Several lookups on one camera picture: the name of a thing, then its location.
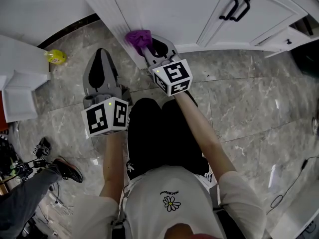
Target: purple cloth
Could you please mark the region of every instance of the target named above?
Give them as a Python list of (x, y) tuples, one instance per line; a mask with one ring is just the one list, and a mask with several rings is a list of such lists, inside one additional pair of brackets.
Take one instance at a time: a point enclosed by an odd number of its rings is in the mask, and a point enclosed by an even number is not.
[(133, 45), (139, 55), (143, 56), (142, 49), (146, 47), (153, 54), (152, 35), (149, 30), (135, 30), (125, 35), (125, 40)]

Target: leg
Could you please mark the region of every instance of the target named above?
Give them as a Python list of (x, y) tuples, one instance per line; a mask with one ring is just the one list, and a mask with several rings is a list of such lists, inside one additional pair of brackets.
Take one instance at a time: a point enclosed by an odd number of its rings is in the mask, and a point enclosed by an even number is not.
[(34, 214), (50, 185), (61, 178), (58, 166), (52, 164), (16, 186), (0, 203), (0, 238), (16, 238)]
[(186, 119), (176, 100), (171, 100), (163, 105), (162, 116), (165, 125), (165, 141), (170, 150), (169, 165), (180, 165), (195, 174), (203, 175), (209, 171), (207, 160), (192, 135)]
[(160, 107), (153, 99), (140, 99), (133, 106), (129, 120), (127, 173), (133, 179), (162, 165)]

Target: wall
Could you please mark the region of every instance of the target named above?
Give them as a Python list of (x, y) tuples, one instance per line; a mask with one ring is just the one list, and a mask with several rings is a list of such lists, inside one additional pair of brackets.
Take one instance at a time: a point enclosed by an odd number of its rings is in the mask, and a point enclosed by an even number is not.
[(37, 46), (93, 13), (85, 0), (0, 0), (0, 34)]

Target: black cabinet handle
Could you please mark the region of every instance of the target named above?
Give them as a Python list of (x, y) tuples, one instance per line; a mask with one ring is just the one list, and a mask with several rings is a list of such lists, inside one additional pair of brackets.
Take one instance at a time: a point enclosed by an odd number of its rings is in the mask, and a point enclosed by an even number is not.
[(235, 22), (240, 21), (245, 15), (246, 13), (250, 10), (250, 1), (251, 0), (244, 0), (244, 2), (246, 3), (247, 7), (243, 10), (243, 12), (238, 16), (238, 18), (235, 17), (230, 17), (230, 20), (233, 20)]
[(234, 12), (238, 9), (238, 6), (239, 6), (238, 0), (234, 0), (234, 2), (235, 2), (235, 5), (234, 5), (234, 7), (232, 7), (232, 9), (228, 13), (228, 15), (226, 17), (223, 15), (219, 16), (219, 19), (229, 20), (229, 18), (234, 14)]

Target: cabinet door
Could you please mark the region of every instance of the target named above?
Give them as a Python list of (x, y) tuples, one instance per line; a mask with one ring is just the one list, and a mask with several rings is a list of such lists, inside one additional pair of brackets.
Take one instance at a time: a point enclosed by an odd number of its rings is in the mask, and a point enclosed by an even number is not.
[[(234, 13), (237, 18), (247, 7), (240, 0), (240, 7)], [(226, 21), (213, 38), (212, 45), (246, 45), (252, 46), (279, 32), (307, 13), (291, 0), (251, 0), (249, 11), (240, 21)]]
[(130, 30), (149, 29), (170, 40), (179, 52), (198, 49), (223, 22), (232, 0), (115, 0)]

